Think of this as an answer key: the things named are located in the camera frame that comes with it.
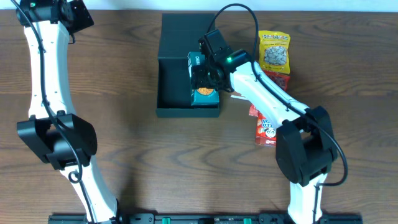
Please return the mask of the teal coconut cookie box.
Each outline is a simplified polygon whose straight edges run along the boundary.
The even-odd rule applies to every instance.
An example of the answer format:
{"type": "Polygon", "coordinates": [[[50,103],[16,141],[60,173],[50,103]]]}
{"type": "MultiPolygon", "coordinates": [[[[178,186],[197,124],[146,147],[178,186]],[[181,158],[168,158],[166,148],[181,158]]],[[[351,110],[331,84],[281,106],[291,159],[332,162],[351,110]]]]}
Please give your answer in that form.
{"type": "Polygon", "coordinates": [[[197,87],[198,83],[203,82],[200,75],[205,74],[205,56],[200,52],[189,52],[187,59],[191,84],[191,105],[197,107],[217,107],[220,102],[218,92],[208,87],[197,87]]]}

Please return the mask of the black gift box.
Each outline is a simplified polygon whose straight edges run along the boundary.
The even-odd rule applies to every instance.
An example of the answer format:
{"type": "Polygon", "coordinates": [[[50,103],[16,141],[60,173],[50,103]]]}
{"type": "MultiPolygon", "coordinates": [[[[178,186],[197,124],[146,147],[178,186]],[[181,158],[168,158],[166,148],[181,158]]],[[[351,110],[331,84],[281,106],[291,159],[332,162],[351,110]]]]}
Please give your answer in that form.
{"type": "Polygon", "coordinates": [[[199,52],[198,40],[214,18],[211,13],[164,13],[158,53],[156,114],[160,118],[217,118],[219,104],[191,105],[188,53],[199,52]]]}

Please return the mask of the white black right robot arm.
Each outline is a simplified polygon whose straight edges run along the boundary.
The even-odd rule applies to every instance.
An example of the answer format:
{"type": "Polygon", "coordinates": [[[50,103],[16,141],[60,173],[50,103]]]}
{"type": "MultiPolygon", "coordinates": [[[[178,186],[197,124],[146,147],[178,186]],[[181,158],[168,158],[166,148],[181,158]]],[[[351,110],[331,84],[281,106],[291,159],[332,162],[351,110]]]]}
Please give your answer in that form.
{"type": "Polygon", "coordinates": [[[288,95],[245,50],[234,51],[220,31],[208,32],[198,44],[204,61],[192,68],[192,88],[235,91],[268,119],[275,129],[275,159],[290,182],[288,214],[294,223],[317,223],[326,177],[343,157],[329,114],[288,95]]]}

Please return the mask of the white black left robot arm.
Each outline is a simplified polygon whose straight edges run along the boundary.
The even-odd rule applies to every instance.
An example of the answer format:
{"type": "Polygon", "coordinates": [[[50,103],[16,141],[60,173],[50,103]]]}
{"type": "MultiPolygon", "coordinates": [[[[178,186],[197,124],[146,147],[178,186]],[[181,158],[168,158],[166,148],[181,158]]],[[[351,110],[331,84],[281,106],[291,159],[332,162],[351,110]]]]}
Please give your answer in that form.
{"type": "Polygon", "coordinates": [[[28,119],[17,123],[17,134],[44,163],[71,183],[85,214],[54,215],[51,222],[122,223],[119,203],[108,189],[95,154],[92,124],[76,115],[68,77],[68,46],[75,33],[93,26],[83,1],[13,1],[29,45],[32,96],[28,119]]]}

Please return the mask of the brown white snack box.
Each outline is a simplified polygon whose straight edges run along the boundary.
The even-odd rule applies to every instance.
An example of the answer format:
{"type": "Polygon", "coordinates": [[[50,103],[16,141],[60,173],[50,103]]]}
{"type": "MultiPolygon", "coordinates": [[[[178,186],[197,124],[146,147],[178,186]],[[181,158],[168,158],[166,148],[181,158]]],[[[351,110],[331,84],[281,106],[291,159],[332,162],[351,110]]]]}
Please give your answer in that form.
{"type": "Polygon", "coordinates": [[[241,96],[241,95],[231,95],[231,98],[248,101],[247,98],[245,98],[244,96],[241,96]]]}

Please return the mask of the yellow seed snack bag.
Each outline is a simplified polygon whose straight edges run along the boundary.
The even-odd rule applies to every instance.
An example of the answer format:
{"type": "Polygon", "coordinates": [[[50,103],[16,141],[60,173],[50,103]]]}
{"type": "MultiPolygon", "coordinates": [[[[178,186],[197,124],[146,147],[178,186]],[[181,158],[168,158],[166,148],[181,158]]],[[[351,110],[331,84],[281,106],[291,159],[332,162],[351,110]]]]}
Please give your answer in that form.
{"type": "Polygon", "coordinates": [[[290,74],[290,35],[270,30],[260,30],[259,64],[263,70],[290,74]]]}

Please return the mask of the red Hello Panda box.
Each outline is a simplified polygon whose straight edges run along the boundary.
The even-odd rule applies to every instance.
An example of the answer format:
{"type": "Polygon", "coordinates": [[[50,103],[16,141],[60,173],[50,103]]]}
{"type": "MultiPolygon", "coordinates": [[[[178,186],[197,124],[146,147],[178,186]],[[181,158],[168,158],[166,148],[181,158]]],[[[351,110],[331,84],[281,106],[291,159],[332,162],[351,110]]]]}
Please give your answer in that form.
{"type": "Polygon", "coordinates": [[[255,142],[260,146],[276,146],[276,130],[271,125],[271,122],[261,113],[257,117],[255,142]]]}

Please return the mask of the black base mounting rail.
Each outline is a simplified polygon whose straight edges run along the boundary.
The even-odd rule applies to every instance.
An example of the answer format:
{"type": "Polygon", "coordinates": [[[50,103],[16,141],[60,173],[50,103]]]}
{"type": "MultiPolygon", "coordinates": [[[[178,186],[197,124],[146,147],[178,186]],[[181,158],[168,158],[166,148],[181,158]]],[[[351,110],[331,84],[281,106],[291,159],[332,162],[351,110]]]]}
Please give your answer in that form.
{"type": "MultiPolygon", "coordinates": [[[[50,215],[48,224],[89,223],[86,215],[50,215]]],[[[288,224],[294,223],[286,213],[260,213],[259,215],[154,215],[137,213],[119,220],[102,223],[129,224],[288,224]]],[[[324,214],[316,223],[320,224],[362,224],[360,215],[324,214]]]]}

